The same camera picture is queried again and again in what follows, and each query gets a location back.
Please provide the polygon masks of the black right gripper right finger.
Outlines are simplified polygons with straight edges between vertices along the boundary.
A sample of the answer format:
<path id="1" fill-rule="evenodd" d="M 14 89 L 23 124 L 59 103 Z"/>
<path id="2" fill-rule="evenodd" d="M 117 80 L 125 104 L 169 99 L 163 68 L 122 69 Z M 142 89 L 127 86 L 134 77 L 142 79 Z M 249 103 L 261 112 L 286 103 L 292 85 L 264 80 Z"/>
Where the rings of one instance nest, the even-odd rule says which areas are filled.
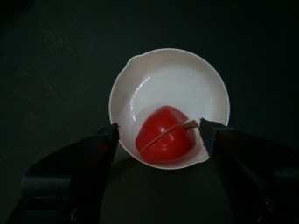
<path id="1" fill-rule="evenodd" d="M 299 150 L 201 120 L 234 224 L 299 224 Z"/>

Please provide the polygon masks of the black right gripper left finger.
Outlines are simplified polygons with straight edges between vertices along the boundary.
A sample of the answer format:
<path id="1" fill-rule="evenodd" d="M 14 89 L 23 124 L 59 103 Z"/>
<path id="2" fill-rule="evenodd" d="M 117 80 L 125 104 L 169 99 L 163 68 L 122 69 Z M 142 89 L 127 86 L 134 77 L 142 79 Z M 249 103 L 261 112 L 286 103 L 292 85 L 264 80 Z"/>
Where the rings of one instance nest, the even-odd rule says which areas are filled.
<path id="1" fill-rule="evenodd" d="M 33 165 L 6 224 L 99 224 L 118 141 L 114 123 Z"/>

